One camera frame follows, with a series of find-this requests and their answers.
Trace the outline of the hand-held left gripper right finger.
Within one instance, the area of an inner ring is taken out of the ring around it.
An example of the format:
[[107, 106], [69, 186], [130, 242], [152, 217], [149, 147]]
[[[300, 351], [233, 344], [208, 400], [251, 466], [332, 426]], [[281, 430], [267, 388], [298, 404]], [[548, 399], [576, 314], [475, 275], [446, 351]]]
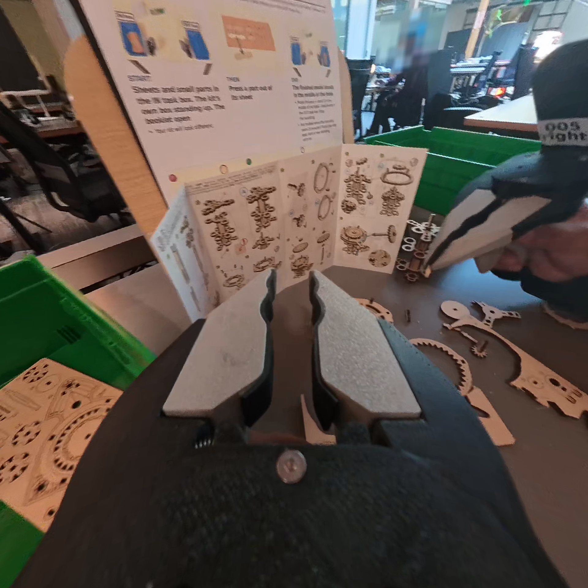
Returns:
[[380, 320], [318, 271], [309, 276], [312, 305], [313, 407], [324, 431], [346, 423], [422, 415]]

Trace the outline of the folded paper instruction booklet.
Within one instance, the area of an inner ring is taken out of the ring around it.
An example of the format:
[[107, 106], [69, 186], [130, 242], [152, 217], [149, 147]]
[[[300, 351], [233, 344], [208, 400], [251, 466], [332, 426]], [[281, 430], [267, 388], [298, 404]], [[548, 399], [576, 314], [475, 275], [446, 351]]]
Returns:
[[391, 274], [428, 150], [342, 145], [184, 184], [152, 244], [191, 322], [266, 270]]

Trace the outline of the round wooden frame assembly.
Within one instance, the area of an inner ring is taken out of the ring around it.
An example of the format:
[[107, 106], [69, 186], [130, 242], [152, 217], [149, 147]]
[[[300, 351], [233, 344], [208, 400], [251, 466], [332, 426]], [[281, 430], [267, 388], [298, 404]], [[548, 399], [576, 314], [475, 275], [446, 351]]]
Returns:
[[356, 298], [355, 300], [378, 319], [386, 320], [388, 323], [393, 324], [394, 320], [391, 311], [376, 302], [373, 298]]

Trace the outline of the person's right hand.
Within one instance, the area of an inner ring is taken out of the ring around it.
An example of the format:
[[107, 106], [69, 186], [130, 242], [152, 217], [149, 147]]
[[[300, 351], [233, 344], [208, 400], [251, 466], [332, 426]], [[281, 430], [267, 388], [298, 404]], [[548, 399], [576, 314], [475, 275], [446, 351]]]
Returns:
[[584, 210], [558, 224], [526, 233], [504, 249], [493, 270], [531, 274], [549, 282], [587, 276], [587, 215]]

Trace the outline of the white table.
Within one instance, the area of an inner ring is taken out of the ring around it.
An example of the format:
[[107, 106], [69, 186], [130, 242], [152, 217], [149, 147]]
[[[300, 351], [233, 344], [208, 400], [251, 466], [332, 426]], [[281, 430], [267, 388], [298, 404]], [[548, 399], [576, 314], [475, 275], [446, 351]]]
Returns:
[[464, 126], [489, 130], [537, 133], [537, 114], [533, 94], [469, 115]]

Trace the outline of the curved wooden sheet remnant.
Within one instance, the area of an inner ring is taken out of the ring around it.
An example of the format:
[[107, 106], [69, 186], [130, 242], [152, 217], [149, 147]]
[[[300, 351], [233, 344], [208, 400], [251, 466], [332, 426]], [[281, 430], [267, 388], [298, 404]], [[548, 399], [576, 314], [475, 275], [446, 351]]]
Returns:
[[[470, 406], [477, 413], [478, 418], [495, 446], [511, 446], [516, 442], [511, 431], [508, 430], [492, 404], [484, 393], [476, 386], [472, 386], [468, 393], [462, 393]], [[311, 445], [335, 445], [336, 438], [321, 431], [312, 419], [304, 395], [300, 396], [300, 407], [303, 416], [305, 439]]]

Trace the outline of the uncut wooden part sheet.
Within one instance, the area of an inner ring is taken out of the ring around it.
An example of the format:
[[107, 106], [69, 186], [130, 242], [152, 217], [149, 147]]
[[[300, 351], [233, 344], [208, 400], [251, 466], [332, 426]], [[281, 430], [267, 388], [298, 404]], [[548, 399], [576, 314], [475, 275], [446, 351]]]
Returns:
[[1, 388], [1, 501], [47, 532], [122, 391], [42, 358]]

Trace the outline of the person's right forearm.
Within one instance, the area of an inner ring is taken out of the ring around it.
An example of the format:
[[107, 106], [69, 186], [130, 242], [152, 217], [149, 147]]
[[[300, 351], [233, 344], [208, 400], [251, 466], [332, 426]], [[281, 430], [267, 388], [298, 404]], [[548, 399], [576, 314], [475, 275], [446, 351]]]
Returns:
[[565, 282], [550, 282], [534, 276], [528, 268], [521, 271], [491, 270], [500, 279], [520, 283], [528, 294], [546, 302], [553, 311], [587, 321], [587, 276]]

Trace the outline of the long wooden sheet remnant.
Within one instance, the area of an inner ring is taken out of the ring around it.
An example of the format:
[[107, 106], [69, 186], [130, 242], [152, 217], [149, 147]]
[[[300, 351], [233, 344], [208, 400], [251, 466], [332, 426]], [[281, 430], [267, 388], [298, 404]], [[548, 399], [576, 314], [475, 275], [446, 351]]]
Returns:
[[587, 394], [568, 380], [520, 349], [503, 335], [482, 324], [464, 304], [446, 300], [440, 304], [440, 311], [453, 323], [451, 327], [473, 327], [495, 337], [506, 345], [518, 358], [519, 371], [510, 386], [533, 397], [540, 405], [557, 409], [561, 414], [580, 419], [587, 414]]

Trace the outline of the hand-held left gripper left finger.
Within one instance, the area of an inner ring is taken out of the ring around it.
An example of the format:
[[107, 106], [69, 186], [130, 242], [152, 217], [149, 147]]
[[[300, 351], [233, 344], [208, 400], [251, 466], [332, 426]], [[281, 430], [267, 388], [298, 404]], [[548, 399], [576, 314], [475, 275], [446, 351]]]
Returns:
[[210, 312], [162, 407], [165, 416], [252, 426], [268, 410], [276, 282], [276, 269], [264, 270]]

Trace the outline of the wooden ring tower model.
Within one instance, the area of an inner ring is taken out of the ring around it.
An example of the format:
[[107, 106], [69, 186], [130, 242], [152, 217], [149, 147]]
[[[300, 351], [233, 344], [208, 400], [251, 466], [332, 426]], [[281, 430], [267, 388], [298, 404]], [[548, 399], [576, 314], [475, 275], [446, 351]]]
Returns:
[[401, 246], [394, 268], [410, 284], [430, 276], [431, 270], [424, 260], [440, 231], [443, 216], [431, 213], [426, 220], [409, 219], [401, 238]]

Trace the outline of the green plastic bin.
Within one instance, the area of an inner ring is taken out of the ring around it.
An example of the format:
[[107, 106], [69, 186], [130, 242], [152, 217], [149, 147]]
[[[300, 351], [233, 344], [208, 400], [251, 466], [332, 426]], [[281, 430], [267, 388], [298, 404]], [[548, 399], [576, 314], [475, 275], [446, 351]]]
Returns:
[[508, 159], [537, 152], [539, 141], [466, 130], [422, 126], [404, 128], [364, 139], [372, 145], [403, 146], [428, 150], [414, 204], [438, 215], [447, 215], [458, 193], [472, 180]]
[[[1, 388], [42, 358], [123, 392], [155, 355], [26, 256], [1, 267]], [[1, 501], [1, 587], [11, 586], [45, 533]]]

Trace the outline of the three-arm wooden hub part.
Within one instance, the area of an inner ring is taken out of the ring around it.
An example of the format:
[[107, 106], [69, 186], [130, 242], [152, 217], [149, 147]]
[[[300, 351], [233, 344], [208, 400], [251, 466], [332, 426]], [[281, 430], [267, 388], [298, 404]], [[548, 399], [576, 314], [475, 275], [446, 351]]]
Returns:
[[521, 315], [515, 311], [503, 311], [481, 301], [472, 301], [472, 305], [479, 307], [483, 313], [482, 324], [489, 328], [493, 328], [494, 322], [499, 319], [521, 319]]

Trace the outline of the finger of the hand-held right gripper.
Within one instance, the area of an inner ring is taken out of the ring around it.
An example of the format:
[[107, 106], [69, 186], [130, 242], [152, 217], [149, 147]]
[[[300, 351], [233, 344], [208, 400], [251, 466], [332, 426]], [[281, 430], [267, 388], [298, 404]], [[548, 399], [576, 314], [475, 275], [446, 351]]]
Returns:
[[[481, 241], [474, 245], [474, 250], [466, 259], [461, 259], [454, 264], [488, 254], [508, 245], [513, 240], [513, 228], [543, 209], [548, 203], [549, 200], [546, 198], [513, 198], [506, 201], [481, 227]], [[432, 246], [424, 262], [432, 269]]]
[[503, 206], [489, 189], [476, 189], [445, 218], [432, 242], [432, 269], [466, 259], [481, 241], [481, 227]]

